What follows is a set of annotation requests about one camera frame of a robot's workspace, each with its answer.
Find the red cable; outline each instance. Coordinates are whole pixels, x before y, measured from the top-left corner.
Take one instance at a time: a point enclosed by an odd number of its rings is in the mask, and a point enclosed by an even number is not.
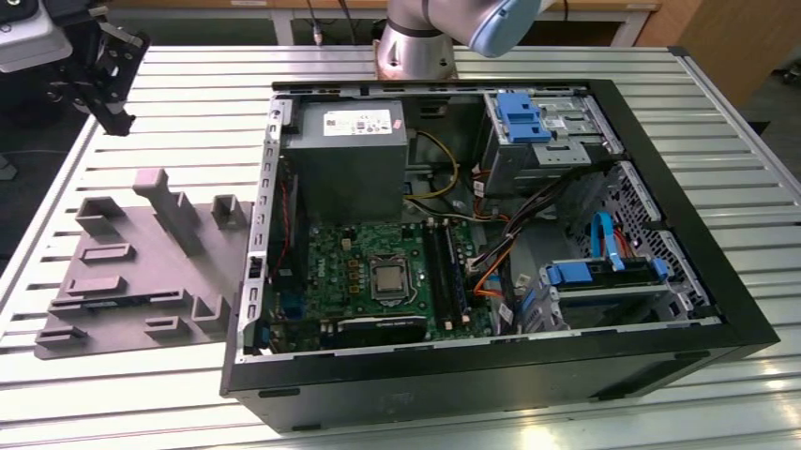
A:
[[[275,278],[275,274],[278,273],[278,268],[281,267],[281,263],[285,261],[285,257],[287,256],[287,252],[290,251],[290,196],[287,195],[287,183],[282,182],[281,184],[282,191],[282,210],[285,215],[285,247],[281,250],[281,256],[278,257],[278,262],[275,263],[275,267],[273,267],[273,274],[270,278]]]

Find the green motherboard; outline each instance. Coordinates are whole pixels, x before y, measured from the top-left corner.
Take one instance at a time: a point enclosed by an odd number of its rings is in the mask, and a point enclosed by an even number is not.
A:
[[[345,317],[382,315],[423,316],[429,321],[426,340],[471,338],[491,334],[490,314],[486,307],[470,309],[466,323],[446,329],[435,317],[435,304],[431,293],[431,277],[423,244],[421,223],[413,224],[359,224],[349,227],[315,227],[310,230],[309,285],[303,299],[303,320],[307,330],[295,329],[289,350],[295,352],[319,350],[319,342],[311,337],[311,327]],[[471,241],[471,228],[465,221],[450,224],[454,250],[465,266],[467,258],[475,254]],[[397,301],[378,301],[381,283],[377,264],[401,262],[403,269],[393,269],[389,274],[403,272],[409,283],[409,295]],[[467,296],[470,287],[465,286]]]

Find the motherboard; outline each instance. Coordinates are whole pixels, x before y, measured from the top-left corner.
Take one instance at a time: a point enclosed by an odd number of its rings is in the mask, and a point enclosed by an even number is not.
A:
[[[489,336],[490,312],[474,303],[465,277],[474,254],[459,220],[313,227],[306,294],[281,299],[287,350],[341,347],[327,339],[382,326],[399,339],[401,329],[431,341]]]

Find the wooden cabinet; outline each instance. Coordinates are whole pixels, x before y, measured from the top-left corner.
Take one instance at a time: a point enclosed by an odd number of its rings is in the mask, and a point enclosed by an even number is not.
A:
[[[800,0],[666,0],[638,46],[678,45],[737,106],[801,43]]]

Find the metal table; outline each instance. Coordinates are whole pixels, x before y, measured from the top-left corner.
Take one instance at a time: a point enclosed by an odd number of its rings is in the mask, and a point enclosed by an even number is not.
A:
[[[254,200],[271,82],[373,74],[370,48],[154,48],[130,96],[134,133],[104,136],[90,120],[0,279],[0,446],[797,448],[801,189],[696,64],[664,49],[544,48],[494,61],[462,50],[457,60],[462,78],[617,81],[783,342],[640,399],[283,440],[218,396],[222,343],[39,361],[31,346],[78,242],[82,199],[142,204],[128,189],[135,169],[159,166],[194,203],[218,193]]]

